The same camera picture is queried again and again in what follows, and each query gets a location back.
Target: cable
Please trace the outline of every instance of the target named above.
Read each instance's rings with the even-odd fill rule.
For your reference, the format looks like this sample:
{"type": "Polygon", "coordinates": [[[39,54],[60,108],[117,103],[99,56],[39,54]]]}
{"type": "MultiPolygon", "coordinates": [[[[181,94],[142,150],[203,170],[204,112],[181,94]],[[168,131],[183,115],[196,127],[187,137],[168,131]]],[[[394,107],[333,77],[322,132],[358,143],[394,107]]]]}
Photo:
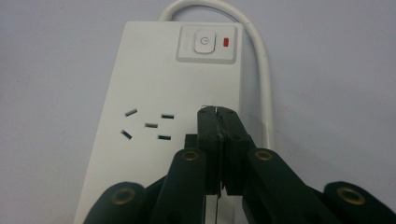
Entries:
{"type": "Polygon", "coordinates": [[[185,7],[203,6],[212,7],[220,10],[237,21],[242,23],[250,36],[253,47],[256,51],[257,62],[259,65],[260,86],[262,97],[262,146],[268,149],[275,149],[274,141],[274,122],[272,109],[272,90],[271,78],[268,69],[268,60],[265,51],[265,46],[262,42],[262,37],[253,23],[237,8],[222,2],[220,0],[177,0],[169,5],[160,15],[159,21],[171,21],[173,15],[185,7]]]}

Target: socket hole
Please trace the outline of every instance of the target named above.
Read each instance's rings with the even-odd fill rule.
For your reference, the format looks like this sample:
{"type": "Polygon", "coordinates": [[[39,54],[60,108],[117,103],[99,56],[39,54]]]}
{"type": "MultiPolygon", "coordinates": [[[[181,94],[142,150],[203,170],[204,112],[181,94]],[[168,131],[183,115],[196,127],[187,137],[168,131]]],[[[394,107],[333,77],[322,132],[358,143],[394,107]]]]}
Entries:
{"type": "Polygon", "coordinates": [[[158,128],[158,124],[153,123],[145,123],[146,128],[158,128]]]}
{"type": "Polygon", "coordinates": [[[167,135],[158,135],[158,139],[161,139],[161,140],[171,140],[171,136],[167,136],[167,135]]]}
{"type": "Polygon", "coordinates": [[[128,134],[127,132],[125,132],[124,130],[122,130],[121,133],[122,133],[125,137],[127,137],[128,139],[131,139],[131,138],[132,138],[132,136],[131,136],[130,134],[128,134]]]}
{"type": "Polygon", "coordinates": [[[129,116],[131,116],[132,114],[135,114],[135,113],[137,113],[137,109],[133,109],[133,110],[125,113],[125,117],[129,117],[129,116]]]}
{"type": "Polygon", "coordinates": [[[167,115],[167,114],[162,114],[161,115],[162,119],[174,119],[175,115],[167,115]]]}

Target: power switch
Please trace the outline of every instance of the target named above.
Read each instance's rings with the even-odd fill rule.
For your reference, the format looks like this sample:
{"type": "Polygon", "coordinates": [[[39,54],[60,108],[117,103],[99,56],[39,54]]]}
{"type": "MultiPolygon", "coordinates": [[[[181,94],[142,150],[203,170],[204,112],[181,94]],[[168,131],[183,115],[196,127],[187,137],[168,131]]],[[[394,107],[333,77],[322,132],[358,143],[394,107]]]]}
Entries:
{"type": "Polygon", "coordinates": [[[195,33],[195,52],[210,54],[215,51],[216,34],[210,30],[198,30],[195,33]]]}

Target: white background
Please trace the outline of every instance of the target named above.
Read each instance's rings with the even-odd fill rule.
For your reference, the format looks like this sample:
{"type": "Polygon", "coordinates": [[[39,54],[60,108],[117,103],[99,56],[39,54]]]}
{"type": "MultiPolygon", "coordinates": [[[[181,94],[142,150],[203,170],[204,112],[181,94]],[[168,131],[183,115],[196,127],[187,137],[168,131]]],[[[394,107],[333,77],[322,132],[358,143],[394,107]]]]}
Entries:
{"type": "MultiPolygon", "coordinates": [[[[278,153],[309,186],[345,180],[396,211],[396,2],[228,2],[268,50],[278,153]]],[[[1,224],[73,221],[123,26],[169,3],[0,1],[1,224]]],[[[201,7],[176,20],[229,21],[201,7]]],[[[241,117],[258,142],[245,48],[241,117]]]]}

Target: white power strip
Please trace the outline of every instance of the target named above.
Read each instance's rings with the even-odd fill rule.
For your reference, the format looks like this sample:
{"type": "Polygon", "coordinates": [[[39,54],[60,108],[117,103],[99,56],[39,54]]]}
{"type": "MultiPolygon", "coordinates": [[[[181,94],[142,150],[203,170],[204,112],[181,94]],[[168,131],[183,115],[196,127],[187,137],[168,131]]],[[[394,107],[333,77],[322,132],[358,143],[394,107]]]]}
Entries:
{"type": "Polygon", "coordinates": [[[127,22],[75,224],[110,186],[166,175],[202,106],[239,111],[242,35],[239,23],[127,22]]]}

